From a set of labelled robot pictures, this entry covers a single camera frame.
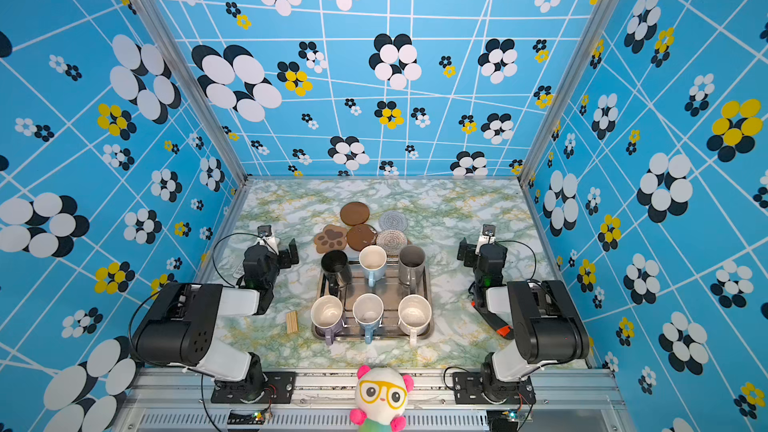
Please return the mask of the scratched round wooden coaster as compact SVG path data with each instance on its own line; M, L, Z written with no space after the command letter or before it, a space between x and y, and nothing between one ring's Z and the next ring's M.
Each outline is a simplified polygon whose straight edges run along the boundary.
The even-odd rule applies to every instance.
M348 246L357 252L365 247L374 245L376 242L377 231L369 224L358 224L352 226L346 235Z

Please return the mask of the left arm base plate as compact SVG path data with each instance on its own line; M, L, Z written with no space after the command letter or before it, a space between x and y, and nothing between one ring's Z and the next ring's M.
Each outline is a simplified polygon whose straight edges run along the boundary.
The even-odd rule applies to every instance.
M214 404L289 404L297 373L267 371L239 382L215 381L210 401Z

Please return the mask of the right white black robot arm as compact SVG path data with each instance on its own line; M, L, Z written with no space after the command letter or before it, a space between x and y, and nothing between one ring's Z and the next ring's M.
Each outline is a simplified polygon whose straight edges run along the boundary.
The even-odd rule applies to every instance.
M535 403L531 375L549 365L589 355L589 337L560 280L504 282L507 247L492 236L477 244L459 242L457 259L472 269L472 307L509 344L486 356L479 373L491 403L521 398Z

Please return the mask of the grey blue crochet coaster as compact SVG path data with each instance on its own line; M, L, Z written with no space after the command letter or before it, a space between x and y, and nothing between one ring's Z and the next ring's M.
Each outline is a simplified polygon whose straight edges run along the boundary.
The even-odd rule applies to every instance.
M408 227L407 217L399 211L390 210L384 212L378 219L381 230L397 230L405 232Z

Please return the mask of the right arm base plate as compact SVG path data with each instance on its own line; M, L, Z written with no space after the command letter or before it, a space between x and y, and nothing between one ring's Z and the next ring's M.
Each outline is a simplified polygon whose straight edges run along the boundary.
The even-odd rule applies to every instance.
M449 385L459 405L533 405L536 394L530 378L503 382L480 372L455 372Z

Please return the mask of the paw shaped wooden coaster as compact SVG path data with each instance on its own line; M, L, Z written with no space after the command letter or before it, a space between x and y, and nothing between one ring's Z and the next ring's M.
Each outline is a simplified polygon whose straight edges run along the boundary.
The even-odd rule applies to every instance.
M347 247L347 227L326 225L313 238L316 251L325 254L333 250L344 250Z

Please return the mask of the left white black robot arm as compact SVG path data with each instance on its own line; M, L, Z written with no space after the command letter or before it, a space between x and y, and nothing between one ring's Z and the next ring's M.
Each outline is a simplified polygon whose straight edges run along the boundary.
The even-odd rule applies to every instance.
M210 377L215 403L255 403L274 391L254 352L238 350L215 336L219 319L265 314L274 300L279 273L299 263L295 240L256 235L246 249L244 274L234 286L174 282L161 288L131 337L132 355L159 367L183 367Z

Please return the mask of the woven rattan coaster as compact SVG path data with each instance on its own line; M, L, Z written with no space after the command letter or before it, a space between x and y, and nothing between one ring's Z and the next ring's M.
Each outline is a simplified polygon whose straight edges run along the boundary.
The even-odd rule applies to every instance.
M383 248L388 256L397 256L408 244L409 240L400 230L383 230L376 237L376 245Z

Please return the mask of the dark round wooden coaster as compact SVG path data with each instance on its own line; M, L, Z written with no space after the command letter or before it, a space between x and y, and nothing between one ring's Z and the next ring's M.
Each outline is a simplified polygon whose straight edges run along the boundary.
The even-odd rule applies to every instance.
M350 227L366 223L369 217L369 207L359 201L349 202L340 210L340 219Z

